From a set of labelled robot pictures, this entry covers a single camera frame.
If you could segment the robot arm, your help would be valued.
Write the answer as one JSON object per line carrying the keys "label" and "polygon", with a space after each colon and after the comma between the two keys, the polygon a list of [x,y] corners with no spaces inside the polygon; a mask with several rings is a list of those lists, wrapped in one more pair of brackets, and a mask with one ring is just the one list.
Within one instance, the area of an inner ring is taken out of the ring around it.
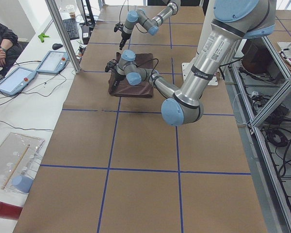
{"label": "robot arm", "polygon": [[121,31],[122,40],[119,49],[122,50],[127,40],[130,39],[134,27],[139,23],[150,35],[155,35],[159,27],[171,16],[176,15],[181,7],[180,0],[164,0],[167,6],[152,19],[148,18],[145,10],[137,9],[128,11],[125,23],[118,22],[114,32]]}
{"label": "robot arm", "polygon": [[236,41],[270,35],[275,28],[274,0],[217,0],[208,6],[213,13],[211,32],[202,50],[193,59],[181,87],[167,82],[156,70],[139,68],[136,55],[123,50],[116,64],[108,64],[116,81],[127,80],[130,85],[149,82],[164,97],[161,113],[172,126],[198,121],[203,115],[200,102],[203,91],[214,77]]}

